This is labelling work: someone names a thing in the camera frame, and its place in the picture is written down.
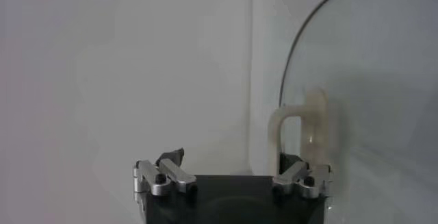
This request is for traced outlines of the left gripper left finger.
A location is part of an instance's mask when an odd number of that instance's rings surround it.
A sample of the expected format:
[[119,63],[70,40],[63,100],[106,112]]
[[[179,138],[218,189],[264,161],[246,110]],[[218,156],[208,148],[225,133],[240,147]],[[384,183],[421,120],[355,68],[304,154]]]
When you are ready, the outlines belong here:
[[140,196],[151,193],[155,197],[166,197],[173,188],[177,192],[190,194],[197,190],[197,178],[182,168],[185,155],[183,148],[162,153],[155,162],[138,160],[133,166],[133,196],[139,203]]

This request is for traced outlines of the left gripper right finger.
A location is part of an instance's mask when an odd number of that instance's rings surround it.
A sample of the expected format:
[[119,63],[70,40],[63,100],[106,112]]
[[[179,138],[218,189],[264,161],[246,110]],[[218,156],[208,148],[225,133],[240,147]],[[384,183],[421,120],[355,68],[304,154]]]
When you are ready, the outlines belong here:
[[272,178],[272,190],[280,195],[293,192],[305,199],[330,197],[332,169],[330,165],[311,166],[297,155],[280,153],[279,174]]

